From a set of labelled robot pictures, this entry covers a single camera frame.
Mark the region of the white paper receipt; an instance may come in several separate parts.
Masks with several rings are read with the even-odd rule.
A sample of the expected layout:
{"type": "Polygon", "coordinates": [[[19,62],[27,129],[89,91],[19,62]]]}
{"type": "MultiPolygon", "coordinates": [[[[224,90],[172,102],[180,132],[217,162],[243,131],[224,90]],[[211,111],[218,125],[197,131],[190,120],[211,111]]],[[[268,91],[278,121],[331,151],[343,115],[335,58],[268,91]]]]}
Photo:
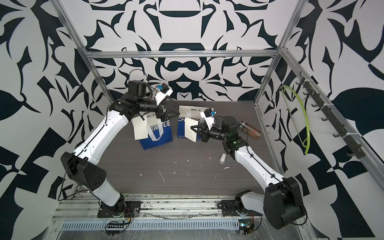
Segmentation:
{"type": "Polygon", "coordinates": [[[192,142],[197,141],[197,133],[192,129],[193,126],[196,126],[199,124],[199,121],[185,118],[185,138],[192,142]]]}
{"type": "Polygon", "coordinates": [[[135,140],[148,138],[148,121],[146,117],[135,117],[132,119],[135,140]]]}

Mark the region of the blue white paper bag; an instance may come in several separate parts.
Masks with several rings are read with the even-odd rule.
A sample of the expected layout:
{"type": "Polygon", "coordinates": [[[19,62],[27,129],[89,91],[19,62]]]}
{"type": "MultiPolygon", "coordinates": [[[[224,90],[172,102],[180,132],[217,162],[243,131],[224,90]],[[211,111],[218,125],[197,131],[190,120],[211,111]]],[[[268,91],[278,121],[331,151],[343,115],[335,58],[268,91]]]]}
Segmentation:
{"type": "Polygon", "coordinates": [[[148,137],[139,140],[144,150],[159,147],[173,141],[172,128],[169,120],[162,122],[155,113],[146,114],[148,137]]]}
{"type": "Polygon", "coordinates": [[[179,113],[178,137],[193,142],[202,139],[195,131],[212,128],[216,114],[212,108],[193,106],[179,106],[179,113]]]}

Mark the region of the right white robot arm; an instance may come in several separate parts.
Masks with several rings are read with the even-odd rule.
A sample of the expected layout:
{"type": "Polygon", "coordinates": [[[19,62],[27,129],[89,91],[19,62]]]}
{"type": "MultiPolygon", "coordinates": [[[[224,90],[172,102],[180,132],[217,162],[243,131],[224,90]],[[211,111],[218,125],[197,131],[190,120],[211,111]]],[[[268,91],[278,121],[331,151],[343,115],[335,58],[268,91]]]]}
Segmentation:
{"type": "Polygon", "coordinates": [[[264,215],[277,230],[295,225],[300,218],[308,218],[299,183],[276,172],[253,151],[247,140],[239,135],[234,117],[223,117],[220,127],[216,127],[214,118],[209,117],[201,124],[188,127],[188,130],[200,136],[202,142],[209,139],[222,141],[225,153],[258,182],[264,195],[252,191],[241,194],[240,203],[245,210],[264,215]]]}

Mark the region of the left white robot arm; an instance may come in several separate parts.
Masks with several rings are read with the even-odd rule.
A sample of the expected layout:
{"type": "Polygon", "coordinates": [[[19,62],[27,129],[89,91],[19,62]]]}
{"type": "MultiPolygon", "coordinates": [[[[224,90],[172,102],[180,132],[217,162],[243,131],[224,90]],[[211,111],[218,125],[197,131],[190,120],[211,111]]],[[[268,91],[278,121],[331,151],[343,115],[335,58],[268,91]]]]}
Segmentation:
{"type": "Polygon", "coordinates": [[[122,212],[125,199],[109,183],[106,171],[98,167],[98,163],[107,147],[128,123],[133,124],[136,140],[163,144],[163,136],[170,131],[164,123],[179,115],[163,105],[172,93],[173,89],[167,84],[152,88],[143,81],[130,81],[128,91],[107,108],[105,118],[89,138],[73,152],[65,152],[61,156],[69,179],[89,190],[103,206],[122,212]]]}

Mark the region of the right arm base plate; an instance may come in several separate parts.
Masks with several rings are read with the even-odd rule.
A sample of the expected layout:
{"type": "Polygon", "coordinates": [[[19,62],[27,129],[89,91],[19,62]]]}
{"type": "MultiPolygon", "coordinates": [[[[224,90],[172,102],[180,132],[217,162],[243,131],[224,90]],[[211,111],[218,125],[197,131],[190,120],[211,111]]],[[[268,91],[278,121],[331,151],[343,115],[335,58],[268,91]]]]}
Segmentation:
{"type": "Polygon", "coordinates": [[[222,211],[224,217],[236,217],[248,216],[249,213],[246,213],[245,210],[241,210],[235,203],[235,200],[222,200],[217,203],[217,207],[222,211]]]}

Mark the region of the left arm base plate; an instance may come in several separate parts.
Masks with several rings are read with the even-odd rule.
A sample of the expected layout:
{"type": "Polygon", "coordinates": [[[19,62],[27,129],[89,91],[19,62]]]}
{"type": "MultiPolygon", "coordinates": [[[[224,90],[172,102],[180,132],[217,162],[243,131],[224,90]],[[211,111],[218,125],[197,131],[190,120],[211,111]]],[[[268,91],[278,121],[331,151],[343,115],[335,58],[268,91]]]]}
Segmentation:
{"type": "Polygon", "coordinates": [[[115,206],[110,207],[103,202],[99,201],[99,211],[97,218],[130,218],[135,217],[141,211],[141,201],[122,201],[118,202],[115,206]]]}

